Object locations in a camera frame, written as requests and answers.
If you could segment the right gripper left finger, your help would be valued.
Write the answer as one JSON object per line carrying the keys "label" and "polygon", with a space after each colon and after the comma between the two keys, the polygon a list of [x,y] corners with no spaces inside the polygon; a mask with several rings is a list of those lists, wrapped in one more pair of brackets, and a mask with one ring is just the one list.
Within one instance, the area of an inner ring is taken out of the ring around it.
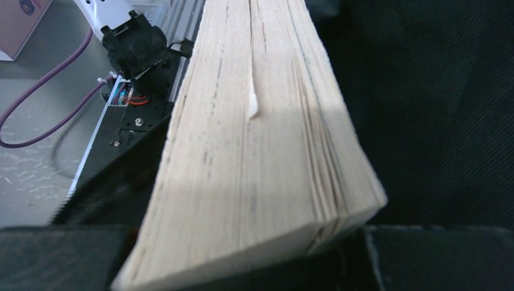
{"label": "right gripper left finger", "polygon": [[1,229],[1,290],[110,290],[136,241],[127,226]]}

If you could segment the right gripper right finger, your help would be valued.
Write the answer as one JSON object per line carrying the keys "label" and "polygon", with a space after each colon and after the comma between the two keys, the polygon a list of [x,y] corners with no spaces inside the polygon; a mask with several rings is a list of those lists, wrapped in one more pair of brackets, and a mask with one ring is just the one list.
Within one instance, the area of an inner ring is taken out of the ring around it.
{"label": "right gripper right finger", "polygon": [[513,233],[497,227],[366,226],[326,255],[198,290],[512,290]]}

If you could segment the black student backpack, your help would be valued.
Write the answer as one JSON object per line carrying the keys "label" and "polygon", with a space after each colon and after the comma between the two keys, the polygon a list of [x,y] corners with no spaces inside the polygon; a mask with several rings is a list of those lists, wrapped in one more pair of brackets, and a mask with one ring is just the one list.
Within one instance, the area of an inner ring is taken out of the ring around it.
{"label": "black student backpack", "polygon": [[374,224],[513,229],[513,2],[307,1],[388,204]]}

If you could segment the orange illustrated book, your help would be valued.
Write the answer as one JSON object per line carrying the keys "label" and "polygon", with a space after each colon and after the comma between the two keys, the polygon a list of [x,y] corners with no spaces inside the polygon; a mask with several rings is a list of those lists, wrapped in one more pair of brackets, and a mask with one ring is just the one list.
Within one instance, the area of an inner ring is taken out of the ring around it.
{"label": "orange illustrated book", "polygon": [[178,290],[328,249],[387,204],[304,1],[206,1],[113,290]]}

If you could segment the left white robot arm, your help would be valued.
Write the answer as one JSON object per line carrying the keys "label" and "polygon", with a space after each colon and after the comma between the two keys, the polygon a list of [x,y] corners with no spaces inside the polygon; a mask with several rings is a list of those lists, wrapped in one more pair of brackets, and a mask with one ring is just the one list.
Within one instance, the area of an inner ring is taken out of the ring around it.
{"label": "left white robot arm", "polygon": [[179,57],[192,55],[193,41],[173,49],[164,32],[127,1],[76,1],[107,51],[112,67],[145,96],[163,95],[173,85]]}

